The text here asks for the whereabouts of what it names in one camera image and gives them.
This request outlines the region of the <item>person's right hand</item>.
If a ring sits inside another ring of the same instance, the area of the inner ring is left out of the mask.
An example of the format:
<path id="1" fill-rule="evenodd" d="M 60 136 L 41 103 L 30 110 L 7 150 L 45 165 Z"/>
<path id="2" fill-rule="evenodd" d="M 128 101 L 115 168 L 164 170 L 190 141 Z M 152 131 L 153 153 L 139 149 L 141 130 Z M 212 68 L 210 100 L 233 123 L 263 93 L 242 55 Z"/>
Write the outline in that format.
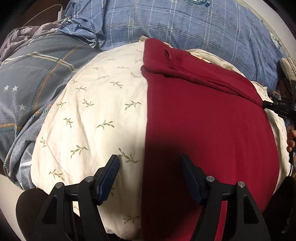
<path id="1" fill-rule="evenodd" d="M 295 130 L 288 130 L 287 132 L 287 151 L 291 153 L 295 148 L 296 132 Z"/>

